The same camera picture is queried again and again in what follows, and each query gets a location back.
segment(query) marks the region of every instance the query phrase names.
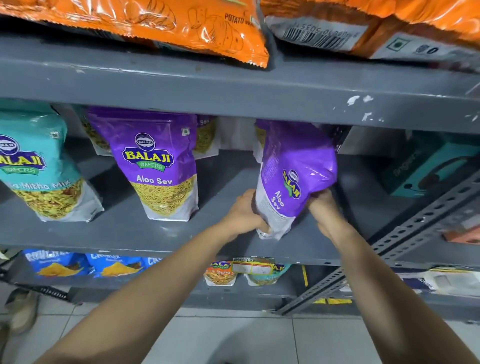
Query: beige shoe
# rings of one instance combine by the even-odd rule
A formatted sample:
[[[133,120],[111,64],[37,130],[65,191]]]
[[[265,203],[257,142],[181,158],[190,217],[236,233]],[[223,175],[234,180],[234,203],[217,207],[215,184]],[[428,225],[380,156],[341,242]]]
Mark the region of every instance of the beige shoe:
[[[39,294],[22,288],[15,289],[7,299],[5,308],[10,311],[10,333],[22,334],[32,328],[38,311]]]

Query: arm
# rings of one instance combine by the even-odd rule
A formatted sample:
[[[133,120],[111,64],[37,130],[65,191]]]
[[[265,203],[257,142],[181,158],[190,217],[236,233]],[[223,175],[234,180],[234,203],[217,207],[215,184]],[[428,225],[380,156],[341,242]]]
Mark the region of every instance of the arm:
[[[455,332],[343,219],[329,190],[312,198],[309,209],[340,253],[355,302],[383,363],[478,363]]]
[[[268,231],[252,212],[253,194],[238,197],[222,221],[111,294],[37,364],[140,364],[218,251],[239,234]]]

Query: orange chip bag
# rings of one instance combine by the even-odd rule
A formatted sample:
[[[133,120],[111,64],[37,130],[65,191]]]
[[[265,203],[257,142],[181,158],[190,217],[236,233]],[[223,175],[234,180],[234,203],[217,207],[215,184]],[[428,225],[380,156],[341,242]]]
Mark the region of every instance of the orange chip bag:
[[[276,37],[370,59],[480,63],[480,0],[261,0]]]
[[[254,0],[0,0],[0,13],[268,63]]]

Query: line drawing on orange bag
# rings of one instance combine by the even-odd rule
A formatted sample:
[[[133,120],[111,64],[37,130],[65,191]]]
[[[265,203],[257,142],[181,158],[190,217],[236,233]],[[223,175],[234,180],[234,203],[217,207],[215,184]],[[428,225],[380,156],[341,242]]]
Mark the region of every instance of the line drawing on orange bag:
[[[177,19],[172,9],[162,1],[149,0],[146,8],[135,0],[125,3],[127,20],[133,24],[144,24],[162,30],[173,30]]]
[[[243,49],[243,38],[229,22],[218,15],[207,15],[204,7],[188,10],[191,28],[197,31],[199,40],[212,44],[213,48],[226,53],[237,53]]]

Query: left arm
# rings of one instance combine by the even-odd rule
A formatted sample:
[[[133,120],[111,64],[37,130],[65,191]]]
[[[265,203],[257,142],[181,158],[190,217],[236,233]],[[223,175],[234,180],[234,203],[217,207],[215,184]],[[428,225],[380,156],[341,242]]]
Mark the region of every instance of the left arm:
[[[111,294],[36,364],[141,364],[219,250],[239,234],[268,231],[252,212],[254,192],[238,197],[218,224]]]

